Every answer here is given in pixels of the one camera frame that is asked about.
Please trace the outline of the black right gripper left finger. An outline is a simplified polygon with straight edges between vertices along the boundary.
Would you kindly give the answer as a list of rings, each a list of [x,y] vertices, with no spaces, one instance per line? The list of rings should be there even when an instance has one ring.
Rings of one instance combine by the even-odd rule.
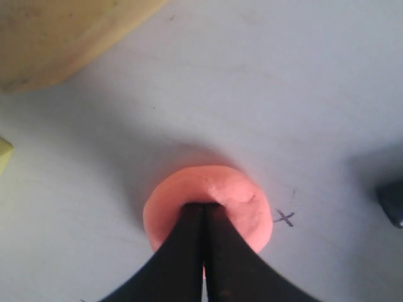
[[[201,301],[203,217],[201,204],[185,205],[157,252],[103,301]]]

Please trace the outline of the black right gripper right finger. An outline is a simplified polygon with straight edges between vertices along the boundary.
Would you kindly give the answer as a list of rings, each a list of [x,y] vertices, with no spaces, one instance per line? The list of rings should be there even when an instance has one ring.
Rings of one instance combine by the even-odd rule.
[[[223,206],[204,206],[204,265],[209,301],[316,301],[272,269],[230,222]]]

